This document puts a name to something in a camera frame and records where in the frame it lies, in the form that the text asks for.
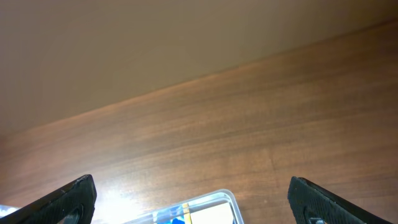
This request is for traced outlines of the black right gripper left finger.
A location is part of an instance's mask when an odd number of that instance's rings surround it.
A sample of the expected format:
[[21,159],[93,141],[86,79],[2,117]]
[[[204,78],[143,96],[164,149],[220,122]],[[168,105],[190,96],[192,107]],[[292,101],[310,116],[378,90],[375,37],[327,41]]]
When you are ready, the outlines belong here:
[[97,198],[92,175],[83,175],[1,218],[8,224],[90,224]]

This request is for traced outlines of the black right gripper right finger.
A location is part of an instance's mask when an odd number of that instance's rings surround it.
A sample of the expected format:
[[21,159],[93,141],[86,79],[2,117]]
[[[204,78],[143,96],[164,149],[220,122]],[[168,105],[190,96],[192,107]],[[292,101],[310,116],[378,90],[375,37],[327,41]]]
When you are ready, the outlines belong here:
[[298,224],[391,224],[303,177],[291,178],[287,199]]

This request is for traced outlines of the clear plastic container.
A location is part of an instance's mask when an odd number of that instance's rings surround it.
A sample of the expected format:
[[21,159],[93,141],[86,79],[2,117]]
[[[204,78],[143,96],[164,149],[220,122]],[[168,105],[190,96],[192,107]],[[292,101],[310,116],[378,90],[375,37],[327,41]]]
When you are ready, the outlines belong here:
[[[231,206],[234,216],[233,224],[244,224],[243,217],[239,210],[234,194],[228,189],[219,189],[204,195],[200,195],[188,200],[184,200],[168,207],[176,206],[182,203],[188,203],[190,214],[205,208],[209,208],[222,203],[228,203]],[[155,224],[153,222],[152,210],[146,213],[134,210],[133,204],[125,199],[118,199],[111,202],[109,208],[99,207],[95,211],[93,223],[130,223],[130,224]]]

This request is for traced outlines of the blue yellow cough drops bag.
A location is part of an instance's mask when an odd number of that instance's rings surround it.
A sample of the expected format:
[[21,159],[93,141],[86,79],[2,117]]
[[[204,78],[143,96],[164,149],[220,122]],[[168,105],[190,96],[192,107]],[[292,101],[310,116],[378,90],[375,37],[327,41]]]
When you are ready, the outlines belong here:
[[155,224],[192,224],[188,203],[152,212]]

